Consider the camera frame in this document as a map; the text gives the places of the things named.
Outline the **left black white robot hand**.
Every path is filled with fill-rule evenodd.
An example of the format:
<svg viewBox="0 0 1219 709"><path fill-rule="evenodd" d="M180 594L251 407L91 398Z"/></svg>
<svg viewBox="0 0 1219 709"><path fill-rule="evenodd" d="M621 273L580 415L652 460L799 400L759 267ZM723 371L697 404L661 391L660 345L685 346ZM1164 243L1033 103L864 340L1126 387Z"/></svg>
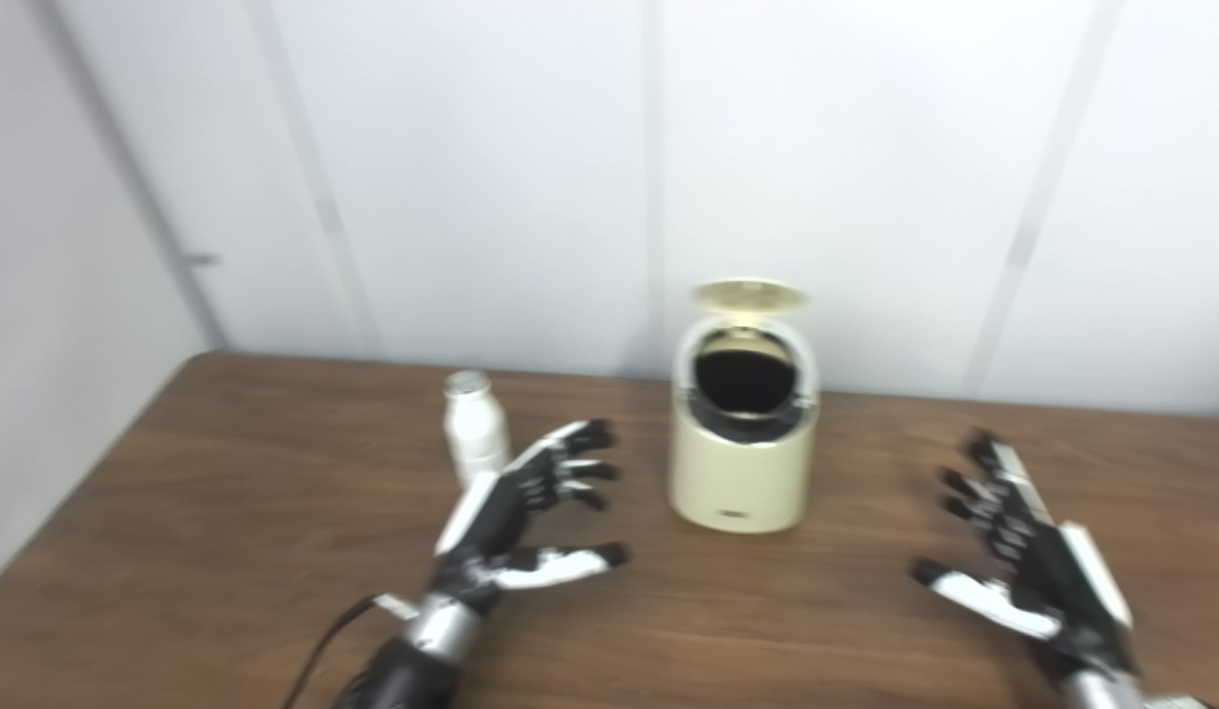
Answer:
<svg viewBox="0 0 1219 709"><path fill-rule="evenodd" d="M535 517L561 503L606 510L607 499L588 481L613 481L619 470L588 453L613 445L608 420L570 422L535 440L503 471L472 482L438 538L428 592L488 618L511 591L577 582L627 564L623 543L521 543Z"/></svg>

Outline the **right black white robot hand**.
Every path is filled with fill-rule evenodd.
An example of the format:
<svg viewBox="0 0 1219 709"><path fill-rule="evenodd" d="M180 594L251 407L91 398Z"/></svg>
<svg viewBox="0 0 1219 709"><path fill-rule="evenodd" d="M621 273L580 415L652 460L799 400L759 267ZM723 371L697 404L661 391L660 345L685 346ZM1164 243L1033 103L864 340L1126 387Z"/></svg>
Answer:
<svg viewBox="0 0 1219 709"><path fill-rule="evenodd" d="M1079 672L1136 677L1131 613L1086 527L1051 517L1019 454L993 432L975 430L962 452L983 478L942 468L939 479L952 490L944 510L975 531L996 575L915 559L911 576L1019 633L1050 683Z"/></svg>

